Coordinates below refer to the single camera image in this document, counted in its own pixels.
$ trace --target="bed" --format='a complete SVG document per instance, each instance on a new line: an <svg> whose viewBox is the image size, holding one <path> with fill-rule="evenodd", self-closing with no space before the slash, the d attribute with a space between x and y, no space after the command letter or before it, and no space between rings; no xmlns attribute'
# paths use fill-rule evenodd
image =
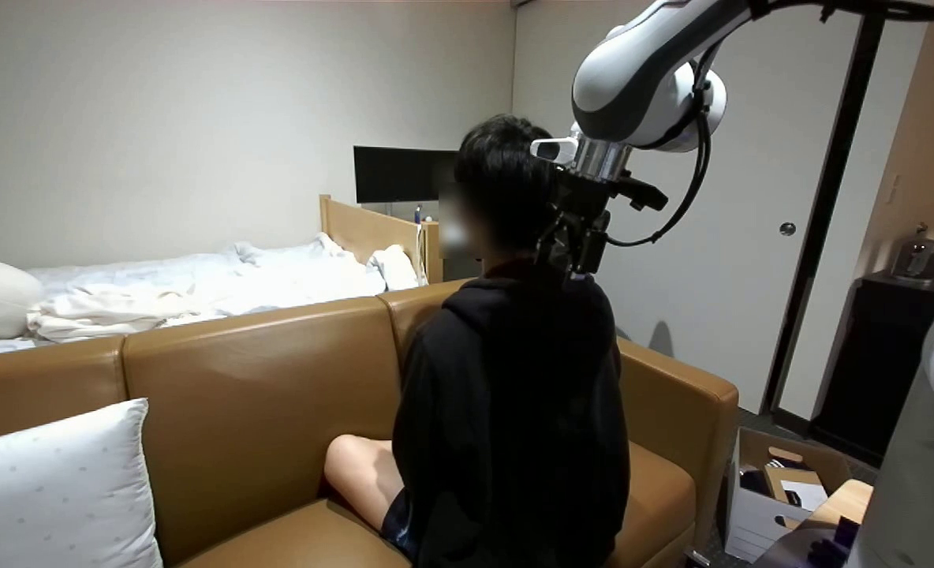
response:
<svg viewBox="0 0 934 568"><path fill-rule="evenodd" d="M441 281L441 225L319 195L319 238L231 243L172 258L6 267L25 296L0 302L0 352L371 296Z"/></svg>

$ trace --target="black hoodie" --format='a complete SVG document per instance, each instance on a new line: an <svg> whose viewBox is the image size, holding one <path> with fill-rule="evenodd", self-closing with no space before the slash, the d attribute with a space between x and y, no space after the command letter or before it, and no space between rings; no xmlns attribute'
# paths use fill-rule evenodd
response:
<svg viewBox="0 0 934 568"><path fill-rule="evenodd" d="M595 568L628 501L610 301L514 261L421 327L396 423L389 528L421 568Z"/></svg>

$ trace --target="white bedsheet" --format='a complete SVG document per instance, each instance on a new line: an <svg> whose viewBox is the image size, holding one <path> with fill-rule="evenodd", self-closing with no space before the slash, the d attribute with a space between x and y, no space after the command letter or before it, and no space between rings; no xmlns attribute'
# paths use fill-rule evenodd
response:
<svg viewBox="0 0 934 568"><path fill-rule="evenodd" d="M0 352L411 287L401 261L384 270L382 257L399 258L382 249L357 261L319 238L277 249L236 243L180 258L33 270L47 301L27 308L27 338L0 341Z"/></svg>

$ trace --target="black hair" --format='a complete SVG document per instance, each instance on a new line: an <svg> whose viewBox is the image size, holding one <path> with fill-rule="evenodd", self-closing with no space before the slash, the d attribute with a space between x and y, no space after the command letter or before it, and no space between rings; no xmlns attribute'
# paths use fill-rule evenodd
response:
<svg viewBox="0 0 934 568"><path fill-rule="evenodd" d="M532 140L548 140L548 133L524 116L499 113L461 143L458 203L485 221L494 249L532 249L555 221L552 165L530 156Z"/></svg>

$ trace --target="tan leather couch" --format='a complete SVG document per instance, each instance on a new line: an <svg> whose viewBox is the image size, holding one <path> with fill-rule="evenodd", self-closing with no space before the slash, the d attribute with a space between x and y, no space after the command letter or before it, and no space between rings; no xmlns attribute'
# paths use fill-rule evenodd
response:
<svg viewBox="0 0 934 568"><path fill-rule="evenodd" d="M338 433L389 435L414 324L458 285L0 356L0 433L149 398L168 564L404 564L321 487ZM631 501L612 564L681 564L717 518L735 389L624 343Z"/></svg>

